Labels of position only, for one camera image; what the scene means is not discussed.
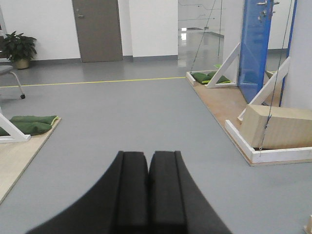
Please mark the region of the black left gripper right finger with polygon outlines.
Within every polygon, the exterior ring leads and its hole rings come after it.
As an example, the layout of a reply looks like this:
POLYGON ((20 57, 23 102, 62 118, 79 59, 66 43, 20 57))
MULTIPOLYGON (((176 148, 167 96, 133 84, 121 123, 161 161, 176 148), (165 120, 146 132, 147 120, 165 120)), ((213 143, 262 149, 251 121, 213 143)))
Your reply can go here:
POLYGON ((196 185, 180 151, 156 151, 149 169, 151 234, 230 234, 196 185))

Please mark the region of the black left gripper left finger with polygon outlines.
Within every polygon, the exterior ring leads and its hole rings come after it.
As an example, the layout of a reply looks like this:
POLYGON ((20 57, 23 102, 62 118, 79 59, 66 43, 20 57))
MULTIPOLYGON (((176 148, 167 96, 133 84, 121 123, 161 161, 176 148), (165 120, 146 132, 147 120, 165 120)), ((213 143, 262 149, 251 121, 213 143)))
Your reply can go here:
POLYGON ((96 184, 30 234, 148 233, 148 168, 143 152, 119 151, 96 184))

